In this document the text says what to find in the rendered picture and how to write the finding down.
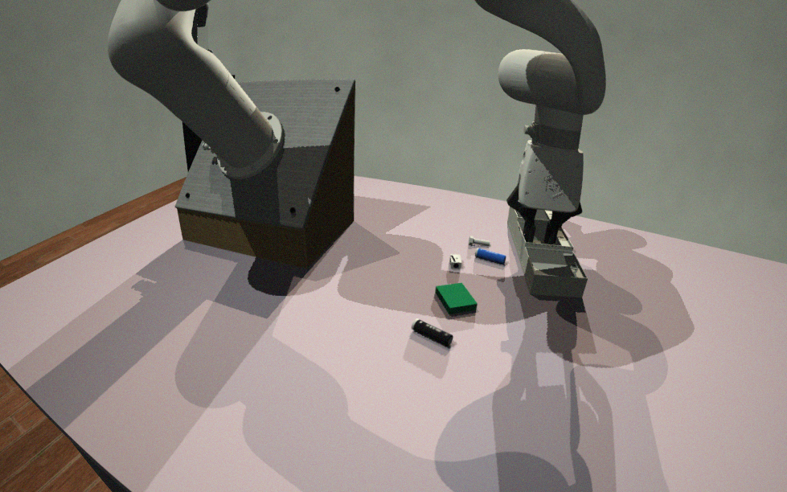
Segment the beige three-compartment bin rack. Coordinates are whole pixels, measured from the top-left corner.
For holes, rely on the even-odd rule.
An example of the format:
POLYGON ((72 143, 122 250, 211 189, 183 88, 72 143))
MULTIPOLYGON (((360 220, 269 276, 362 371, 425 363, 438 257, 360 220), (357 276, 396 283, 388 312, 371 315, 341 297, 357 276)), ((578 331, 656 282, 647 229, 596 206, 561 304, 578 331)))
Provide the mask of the beige three-compartment bin rack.
POLYGON ((508 227, 529 294, 583 297, 588 276, 576 259, 568 235, 561 227, 554 245, 543 242, 551 215, 544 210, 536 212, 534 240, 541 240, 541 244, 527 243, 523 236, 525 219, 512 207, 509 209, 508 227))

